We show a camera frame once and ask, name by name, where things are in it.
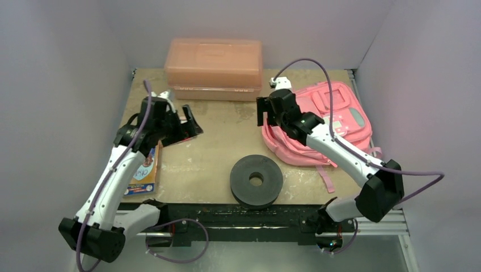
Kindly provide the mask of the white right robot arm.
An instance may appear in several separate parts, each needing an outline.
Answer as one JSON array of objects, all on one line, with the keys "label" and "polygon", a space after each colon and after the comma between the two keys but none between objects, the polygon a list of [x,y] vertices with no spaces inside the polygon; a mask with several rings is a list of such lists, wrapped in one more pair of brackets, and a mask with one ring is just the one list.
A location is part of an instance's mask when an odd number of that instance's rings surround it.
[{"label": "white right robot arm", "polygon": [[258,125],[278,126],[287,136],[307,146],[341,167],[361,188],[359,195],[335,199],[320,210],[319,225],[333,230],[341,221],[365,217],[380,222],[404,197],[400,165],[384,163],[364,153],[334,133],[325,121],[312,112],[302,112],[289,89],[275,90],[256,99]]}]

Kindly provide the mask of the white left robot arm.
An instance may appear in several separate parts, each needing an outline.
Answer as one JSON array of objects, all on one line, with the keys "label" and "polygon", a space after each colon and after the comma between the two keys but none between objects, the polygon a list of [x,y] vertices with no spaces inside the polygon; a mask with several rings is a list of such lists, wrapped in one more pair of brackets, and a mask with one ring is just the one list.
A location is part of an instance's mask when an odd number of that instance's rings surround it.
[{"label": "white left robot arm", "polygon": [[169,216],[162,204],[147,201],[124,216],[117,210],[128,185],[158,144],[166,147],[203,133],[185,104],[181,118],[168,98],[146,97],[141,109],[117,131],[101,178],[73,218],[63,218],[58,230],[76,257],[90,256],[111,263],[125,243],[145,229],[164,231]]}]

